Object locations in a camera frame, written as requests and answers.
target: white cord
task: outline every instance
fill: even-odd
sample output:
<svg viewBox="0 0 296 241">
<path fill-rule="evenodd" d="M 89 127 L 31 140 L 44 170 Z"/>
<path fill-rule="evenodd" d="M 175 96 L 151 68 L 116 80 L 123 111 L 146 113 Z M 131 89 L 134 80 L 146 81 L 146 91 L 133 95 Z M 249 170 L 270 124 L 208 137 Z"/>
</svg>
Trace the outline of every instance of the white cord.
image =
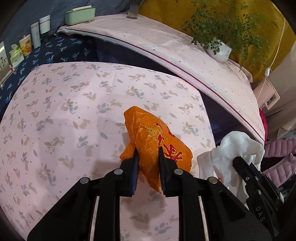
<svg viewBox="0 0 296 241">
<path fill-rule="evenodd" d="M 257 96 L 256 99 L 259 98 L 259 96 L 260 96 L 260 94 L 261 94 L 261 92 L 262 92 L 262 89 L 263 89 L 263 87 L 264 87 L 264 85 L 265 85 L 265 83 L 266 83 L 267 77 L 269 76 L 269 73 L 270 73 L 270 71 L 271 71 L 271 67 L 272 67 L 272 65 L 274 64 L 275 60 L 276 60 L 276 56 L 277 56 L 277 54 L 278 54 L 278 52 L 279 52 L 279 47 L 280 47 L 280 45 L 281 45 L 281 39 L 283 38 L 283 35 L 284 35 L 285 26 L 286 26 L 286 19 L 284 18 L 283 31 L 282 31 L 282 33 L 281 33 L 281 38 L 280 38 L 280 40 L 279 40 L 279 45 L 278 45 L 278 49 L 277 49 L 277 51 L 276 51 L 276 55 L 275 55 L 275 57 L 274 57 L 274 59 L 273 59 L 271 65 L 265 70 L 264 83 L 263 83 L 263 85 L 262 85 L 262 87 L 261 87 L 261 90 L 259 91 L 259 94 L 258 94 L 258 96 Z"/>
</svg>

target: puffer jacket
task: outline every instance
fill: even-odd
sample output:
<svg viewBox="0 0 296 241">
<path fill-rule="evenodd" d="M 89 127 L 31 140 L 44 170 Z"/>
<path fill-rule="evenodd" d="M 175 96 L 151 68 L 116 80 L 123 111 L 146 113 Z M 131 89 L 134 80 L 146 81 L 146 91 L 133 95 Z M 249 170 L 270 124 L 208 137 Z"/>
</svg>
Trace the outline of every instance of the puffer jacket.
<svg viewBox="0 0 296 241">
<path fill-rule="evenodd" d="M 283 157 L 276 165 L 265 170 L 272 182 L 279 187 L 296 173 L 296 139 L 282 140 L 278 139 L 265 145 L 264 157 Z"/>
</svg>

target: metal screw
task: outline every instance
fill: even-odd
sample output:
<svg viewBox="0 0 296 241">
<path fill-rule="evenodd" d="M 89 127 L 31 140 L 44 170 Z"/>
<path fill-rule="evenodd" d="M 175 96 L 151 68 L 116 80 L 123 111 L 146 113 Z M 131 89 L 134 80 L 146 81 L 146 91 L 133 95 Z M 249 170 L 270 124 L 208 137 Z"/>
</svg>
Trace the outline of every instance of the metal screw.
<svg viewBox="0 0 296 241">
<path fill-rule="evenodd" d="M 183 174 L 183 170 L 182 169 L 175 169 L 174 173 L 177 175 L 182 175 Z"/>
<path fill-rule="evenodd" d="M 115 175 L 121 175 L 121 174 L 123 174 L 123 170 L 122 169 L 116 169 L 116 170 L 114 170 L 114 174 Z"/>
<path fill-rule="evenodd" d="M 83 178 L 80 179 L 81 184 L 87 184 L 88 181 L 89 181 L 89 179 L 87 177 L 83 177 Z"/>
<path fill-rule="evenodd" d="M 210 177 L 209 182 L 212 183 L 212 184 L 216 184 L 218 182 L 218 179 L 215 178 L 215 177 Z"/>
</svg>

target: red fabric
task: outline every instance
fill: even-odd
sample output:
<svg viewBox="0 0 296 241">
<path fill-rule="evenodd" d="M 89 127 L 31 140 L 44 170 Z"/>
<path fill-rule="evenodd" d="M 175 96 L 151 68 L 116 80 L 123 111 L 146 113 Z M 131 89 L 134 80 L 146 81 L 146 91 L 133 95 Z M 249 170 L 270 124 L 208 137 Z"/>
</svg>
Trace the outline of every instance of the red fabric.
<svg viewBox="0 0 296 241">
<path fill-rule="evenodd" d="M 266 141 L 267 141 L 267 131 L 268 131 L 268 128 L 267 128 L 267 120 L 266 120 L 266 117 L 264 115 L 263 110 L 259 109 L 259 114 L 260 114 L 260 117 L 261 117 L 261 120 L 262 120 L 262 123 L 263 123 L 263 127 L 264 127 L 264 130 L 265 130 L 264 141 L 266 143 Z"/>
</svg>

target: pink bedsheet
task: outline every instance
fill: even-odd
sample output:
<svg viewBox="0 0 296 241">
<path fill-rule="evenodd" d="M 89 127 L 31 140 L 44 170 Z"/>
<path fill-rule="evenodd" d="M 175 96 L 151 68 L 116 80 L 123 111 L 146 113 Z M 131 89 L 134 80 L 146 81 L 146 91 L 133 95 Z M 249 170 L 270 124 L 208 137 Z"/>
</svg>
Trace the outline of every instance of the pink bedsheet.
<svg viewBox="0 0 296 241">
<path fill-rule="evenodd" d="M 230 61 L 216 62 L 191 44 L 190 36 L 144 16 L 135 20 L 125 14 L 96 17 L 60 31 L 94 36 L 153 59 L 218 102 L 264 145 L 264 128 L 247 76 Z"/>
<path fill-rule="evenodd" d="M 186 81 L 87 62 L 42 65 L 26 77 L 0 124 L 0 205 L 24 239 L 81 177 L 120 166 L 129 142 L 123 112 L 134 105 L 159 116 L 191 149 L 198 176 L 196 157 L 215 142 L 200 93 Z M 164 198 L 142 176 L 120 208 L 126 240 L 177 239 L 178 198 Z"/>
</svg>

